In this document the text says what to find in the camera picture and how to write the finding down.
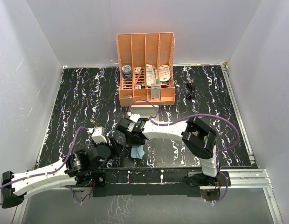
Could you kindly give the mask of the blue cleaning cloth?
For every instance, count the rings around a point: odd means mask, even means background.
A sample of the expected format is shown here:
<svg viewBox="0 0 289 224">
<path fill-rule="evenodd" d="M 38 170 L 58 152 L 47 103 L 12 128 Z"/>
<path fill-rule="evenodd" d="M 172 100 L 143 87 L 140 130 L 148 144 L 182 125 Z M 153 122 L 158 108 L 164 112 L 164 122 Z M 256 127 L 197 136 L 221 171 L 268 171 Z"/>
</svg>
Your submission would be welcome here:
<svg viewBox="0 0 289 224">
<path fill-rule="evenodd" d="M 142 160 L 144 154 L 144 145 L 131 147 L 131 158 Z"/>
</svg>

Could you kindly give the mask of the pink glasses case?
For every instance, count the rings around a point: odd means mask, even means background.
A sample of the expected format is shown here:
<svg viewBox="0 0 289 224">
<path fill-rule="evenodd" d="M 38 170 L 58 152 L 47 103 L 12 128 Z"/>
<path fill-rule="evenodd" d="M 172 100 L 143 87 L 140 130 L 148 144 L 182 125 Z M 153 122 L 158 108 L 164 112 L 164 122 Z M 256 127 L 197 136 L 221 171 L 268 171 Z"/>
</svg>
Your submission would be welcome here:
<svg viewBox="0 0 289 224">
<path fill-rule="evenodd" d="M 159 121 L 156 111 L 159 111 L 158 105 L 154 105 L 154 107 L 152 105 L 132 105 L 127 117 L 130 117 L 132 114 L 139 114 L 141 118 L 154 117 L 156 121 Z"/>
</svg>

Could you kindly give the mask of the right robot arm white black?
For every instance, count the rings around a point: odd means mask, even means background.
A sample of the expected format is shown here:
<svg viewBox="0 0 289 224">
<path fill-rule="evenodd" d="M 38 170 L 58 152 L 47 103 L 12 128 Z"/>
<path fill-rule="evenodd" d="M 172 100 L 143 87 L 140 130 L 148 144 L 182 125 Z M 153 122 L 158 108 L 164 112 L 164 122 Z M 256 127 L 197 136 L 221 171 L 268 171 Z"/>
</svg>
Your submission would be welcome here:
<svg viewBox="0 0 289 224">
<path fill-rule="evenodd" d="M 163 122 L 154 118 L 142 118 L 133 114 L 122 118 L 116 130 L 123 133 L 126 145 L 131 147 L 131 157 L 142 159 L 146 140 L 166 139 L 183 142 L 190 152 L 199 158 L 200 174 L 186 176 L 185 181 L 192 186 L 216 186 L 220 179 L 216 156 L 217 133 L 197 117 L 183 121 Z"/>
</svg>

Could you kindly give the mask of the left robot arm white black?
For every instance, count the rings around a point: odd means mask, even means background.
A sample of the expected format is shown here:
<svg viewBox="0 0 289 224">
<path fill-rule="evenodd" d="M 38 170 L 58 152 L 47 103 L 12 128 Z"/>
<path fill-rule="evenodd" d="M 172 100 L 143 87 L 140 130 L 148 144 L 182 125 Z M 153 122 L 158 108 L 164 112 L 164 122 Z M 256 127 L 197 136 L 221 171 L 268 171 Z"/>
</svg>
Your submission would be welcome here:
<svg viewBox="0 0 289 224">
<path fill-rule="evenodd" d="M 1 179 L 3 209 L 21 204 L 26 198 L 58 187 L 104 187 L 104 168 L 109 160 L 118 158 L 123 149 L 114 138 L 94 143 L 91 151 L 79 150 L 64 159 L 24 173 L 6 171 Z"/>
</svg>

